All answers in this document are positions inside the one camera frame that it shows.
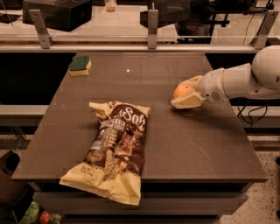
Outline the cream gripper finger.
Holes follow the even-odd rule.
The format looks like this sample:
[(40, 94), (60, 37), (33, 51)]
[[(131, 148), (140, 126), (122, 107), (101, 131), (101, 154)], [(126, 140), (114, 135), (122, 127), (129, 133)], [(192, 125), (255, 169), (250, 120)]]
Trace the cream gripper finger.
[(202, 76), (197, 75), (195, 77), (192, 77), (191, 79), (183, 81), (183, 84), (190, 85), (192, 88), (197, 88), (200, 84), (201, 79)]
[(171, 105), (176, 109), (192, 109), (200, 107), (205, 99), (205, 97), (193, 89), (179, 98), (173, 98)]

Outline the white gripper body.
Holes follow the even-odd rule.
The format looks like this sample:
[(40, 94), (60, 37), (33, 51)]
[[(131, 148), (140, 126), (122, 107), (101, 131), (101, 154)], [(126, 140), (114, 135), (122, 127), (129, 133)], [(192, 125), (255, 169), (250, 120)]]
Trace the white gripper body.
[(225, 95), (222, 78), (225, 69), (212, 70), (202, 76), (199, 81), (199, 92), (210, 103), (224, 102), (228, 98)]

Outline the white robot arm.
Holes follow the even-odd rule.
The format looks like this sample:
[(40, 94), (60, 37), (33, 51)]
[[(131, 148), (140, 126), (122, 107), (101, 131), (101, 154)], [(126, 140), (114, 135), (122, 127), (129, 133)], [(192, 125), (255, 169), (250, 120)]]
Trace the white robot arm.
[(178, 84), (171, 105), (197, 108), (203, 102), (218, 103), (244, 97), (256, 100), (280, 98), (280, 46), (259, 51), (251, 64), (219, 68)]

